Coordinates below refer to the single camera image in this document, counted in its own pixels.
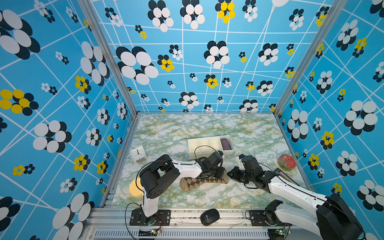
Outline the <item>purple rolled sock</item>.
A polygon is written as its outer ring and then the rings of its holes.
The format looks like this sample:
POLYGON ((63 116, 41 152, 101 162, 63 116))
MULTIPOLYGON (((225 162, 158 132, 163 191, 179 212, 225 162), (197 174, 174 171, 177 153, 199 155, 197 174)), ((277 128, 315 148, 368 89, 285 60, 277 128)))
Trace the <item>purple rolled sock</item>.
POLYGON ((232 147, 231 147, 231 144, 230 144, 230 141, 226 138, 222 138, 221 139, 221 144, 222 144, 222 148, 224 151, 230 151, 232 150, 232 147))

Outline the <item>beige argyle sock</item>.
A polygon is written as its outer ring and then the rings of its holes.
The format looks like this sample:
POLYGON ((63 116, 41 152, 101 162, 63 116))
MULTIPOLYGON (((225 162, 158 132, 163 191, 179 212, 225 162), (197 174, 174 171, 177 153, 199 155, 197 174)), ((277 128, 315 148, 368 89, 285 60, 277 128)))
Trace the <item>beige argyle sock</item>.
POLYGON ((181 190, 187 192, 196 189, 204 184, 227 184, 228 182, 229 180, 227 175, 222 176, 221 179, 217 179, 215 177, 209 177, 204 179, 182 178, 180 180, 180 188, 181 190))

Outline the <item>yellow round sponge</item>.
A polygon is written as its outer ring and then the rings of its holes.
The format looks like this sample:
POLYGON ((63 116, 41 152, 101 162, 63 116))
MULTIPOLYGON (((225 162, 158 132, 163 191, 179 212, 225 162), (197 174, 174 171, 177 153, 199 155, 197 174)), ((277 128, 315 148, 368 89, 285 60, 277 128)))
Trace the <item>yellow round sponge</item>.
POLYGON ((141 198, 143 196, 141 179, 134 179, 129 185, 129 193, 134 198, 141 198))

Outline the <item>white compartment organizer tray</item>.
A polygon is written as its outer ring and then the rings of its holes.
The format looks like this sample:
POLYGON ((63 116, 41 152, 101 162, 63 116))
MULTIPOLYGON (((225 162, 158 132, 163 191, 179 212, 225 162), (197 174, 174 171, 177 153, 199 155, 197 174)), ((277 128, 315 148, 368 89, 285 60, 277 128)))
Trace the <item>white compartment organizer tray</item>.
POLYGON ((222 151, 224 156, 230 156, 234 152, 234 145, 230 135, 188 139, 189 159, 195 160, 201 157, 209 157, 212 153, 222 151), (230 141, 232 150, 224 151, 221 139, 226 138, 230 141))

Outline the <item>black computer mouse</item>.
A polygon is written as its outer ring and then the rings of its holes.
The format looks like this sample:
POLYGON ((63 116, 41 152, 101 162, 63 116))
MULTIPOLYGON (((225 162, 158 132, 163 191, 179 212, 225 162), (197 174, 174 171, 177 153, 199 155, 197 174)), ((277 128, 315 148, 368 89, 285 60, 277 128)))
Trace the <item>black computer mouse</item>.
POLYGON ((220 219, 220 213, 217 209, 209 209, 201 214, 200 220, 204 226, 210 226, 220 219))

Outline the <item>green circuit board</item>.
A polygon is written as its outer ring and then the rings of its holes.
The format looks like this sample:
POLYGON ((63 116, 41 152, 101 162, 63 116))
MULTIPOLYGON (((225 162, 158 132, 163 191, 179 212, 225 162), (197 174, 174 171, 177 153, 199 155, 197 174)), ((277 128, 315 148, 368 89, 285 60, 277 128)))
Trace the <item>green circuit board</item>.
POLYGON ((161 233, 160 229, 148 230, 148 231, 139 230, 138 236, 139 237, 156 237, 160 233, 161 233))
POLYGON ((285 239, 288 234, 290 233, 290 231, 288 230, 280 230, 280 229, 268 229, 268 234, 269 234, 269 238, 270 240, 283 240, 285 239))

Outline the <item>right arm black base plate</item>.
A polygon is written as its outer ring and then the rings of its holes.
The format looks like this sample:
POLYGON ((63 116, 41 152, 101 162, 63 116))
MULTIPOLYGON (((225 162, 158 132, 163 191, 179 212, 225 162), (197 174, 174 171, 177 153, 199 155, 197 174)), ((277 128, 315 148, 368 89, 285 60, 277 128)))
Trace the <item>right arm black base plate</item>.
POLYGON ((271 220, 266 215, 265 210, 247 210, 245 217, 249 220, 253 227, 277 227, 277 228, 287 228, 292 226, 292 224, 283 223, 278 219, 271 220))

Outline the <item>round red lid tin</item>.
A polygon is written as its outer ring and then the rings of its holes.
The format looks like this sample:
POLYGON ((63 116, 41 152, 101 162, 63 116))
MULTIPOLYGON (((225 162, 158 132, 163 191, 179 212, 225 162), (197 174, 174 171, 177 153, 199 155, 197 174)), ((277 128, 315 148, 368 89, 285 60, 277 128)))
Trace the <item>round red lid tin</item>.
POLYGON ((290 155, 281 155, 277 160, 277 164, 284 171, 292 171, 297 167, 296 160, 290 155))

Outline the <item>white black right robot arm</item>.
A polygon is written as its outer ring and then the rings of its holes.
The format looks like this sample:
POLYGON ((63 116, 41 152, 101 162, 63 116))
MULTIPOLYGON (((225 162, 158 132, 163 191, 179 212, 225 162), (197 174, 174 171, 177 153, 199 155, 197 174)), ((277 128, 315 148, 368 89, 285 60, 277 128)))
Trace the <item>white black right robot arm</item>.
POLYGON ((228 176, 239 183, 253 183, 257 190, 280 196, 296 206, 274 200, 265 207, 271 226, 291 224, 324 240, 363 240, 366 233, 346 202, 337 194, 329 197, 304 189, 270 169, 263 170, 253 156, 240 155, 243 168, 234 167, 228 176))

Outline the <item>white square alarm clock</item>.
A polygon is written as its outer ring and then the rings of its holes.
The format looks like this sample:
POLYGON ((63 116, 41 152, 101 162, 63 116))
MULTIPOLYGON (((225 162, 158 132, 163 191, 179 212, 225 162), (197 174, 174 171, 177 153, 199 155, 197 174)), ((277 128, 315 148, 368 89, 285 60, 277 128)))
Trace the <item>white square alarm clock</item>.
POLYGON ((134 162, 142 162, 148 158, 147 153, 143 146, 139 146, 137 148, 134 148, 130 151, 131 157, 134 162))

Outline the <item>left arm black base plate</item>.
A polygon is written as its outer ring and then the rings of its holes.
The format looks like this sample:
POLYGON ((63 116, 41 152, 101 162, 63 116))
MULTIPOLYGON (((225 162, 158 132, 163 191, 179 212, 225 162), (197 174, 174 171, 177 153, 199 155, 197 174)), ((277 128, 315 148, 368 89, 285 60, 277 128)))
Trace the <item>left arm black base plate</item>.
POLYGON ((128 220, 130 221, 130 226, 169 226, 171 211, 158 210, 154 215, 146 217, 142 208, 134 209, 128 220))

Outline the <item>left green circuit board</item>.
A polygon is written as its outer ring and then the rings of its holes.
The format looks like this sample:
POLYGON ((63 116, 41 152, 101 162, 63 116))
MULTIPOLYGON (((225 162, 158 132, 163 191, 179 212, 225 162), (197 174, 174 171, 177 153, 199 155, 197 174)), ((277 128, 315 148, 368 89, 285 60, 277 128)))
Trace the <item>left green circuit board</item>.
POLYGON ((139 237, 156 237, 160 233, 161 233, 160 229, 148 230, 148 231, 139 230, 138 236, 139 237))

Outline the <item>right green circuit board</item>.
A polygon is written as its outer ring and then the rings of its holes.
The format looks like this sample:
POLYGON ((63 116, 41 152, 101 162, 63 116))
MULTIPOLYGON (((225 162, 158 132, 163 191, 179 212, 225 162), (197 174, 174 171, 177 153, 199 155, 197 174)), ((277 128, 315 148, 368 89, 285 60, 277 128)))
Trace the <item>right green circuit board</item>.
POLYGON ((283 240, 285 239, 288 234, 290 233, 290 231, 288 230, 280 230, 280 229, 268 229, 268 234, 269 234, 269 238, 270 240, 283 240))

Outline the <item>aluminium front rail frame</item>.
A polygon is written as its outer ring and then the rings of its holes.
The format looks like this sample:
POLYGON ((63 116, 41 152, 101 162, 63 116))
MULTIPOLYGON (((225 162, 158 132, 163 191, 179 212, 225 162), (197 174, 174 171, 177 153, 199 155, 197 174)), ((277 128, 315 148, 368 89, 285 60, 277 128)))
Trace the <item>aluminium front rail frame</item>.
POLYGON ((104 208, 91 213, 82 240, 270 240, 268 229, 288 230, 284 240, 318 240, 319 236, 302 228, 253 227, 246 210, 220 209, 220 219, 210 226, 201 223, 205 209, 172 209, 169 226, 160 227, 156 237, 139 237, 139 230, 151 226, 130 226, 131 209, 104 208))

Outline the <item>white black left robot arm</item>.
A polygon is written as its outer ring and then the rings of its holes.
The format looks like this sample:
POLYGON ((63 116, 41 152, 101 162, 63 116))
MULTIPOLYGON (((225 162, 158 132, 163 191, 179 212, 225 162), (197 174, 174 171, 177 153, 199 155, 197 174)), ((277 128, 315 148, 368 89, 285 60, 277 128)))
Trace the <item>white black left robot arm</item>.
POLYGON ((159 197, 177 180, 182 178, 221 179, 225 170, 223 161, 224 153, 217 151, 207 158, 201 157, 193 162, 174 161, 169 155, 162 155, 148 163, 138 173, 143 192, 141 210, 144 216, 156 217, 159 211, 159 197))

